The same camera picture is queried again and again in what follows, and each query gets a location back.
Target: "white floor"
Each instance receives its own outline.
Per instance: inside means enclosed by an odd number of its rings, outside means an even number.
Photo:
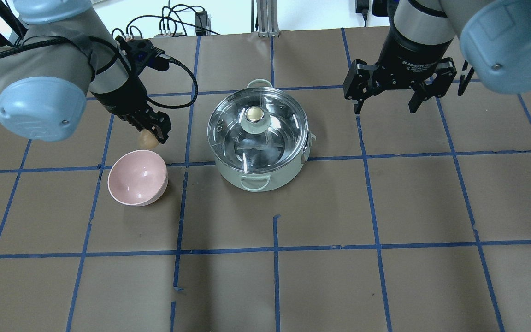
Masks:
[[[212,30],[220,34],[239,34],[250,32],[251,0],[173,0],[171,5],[186,4],[203,6],[212,21]],[[126,24],[139,15],[160,15],[166,0],[103,0],[94,4],[99,17],[108,30],[126,27]],[[194,23],[192,11],[179,13],[182,21]],[[142,30],[145,38],[159,33],[159,19],[142,18],[134,25]],[[363,27],[362,15],[355,13],[355,0],[279,0],[278,25],[280,30],[316,30],[331,28]],[[388,19],[373,17],[368,19],[368,26],[388,25]],[[188,27],[190,35],[194,28]],[[6,23],[0,18],[0,32],[4,36],[11,33]]]

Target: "glass lid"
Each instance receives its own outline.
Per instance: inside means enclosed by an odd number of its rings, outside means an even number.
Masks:
[[[289,94],[248,88],[221,101],[208,122],[208,142],[216,157],[246,173],[277,170],[301,153],[308,122]]]

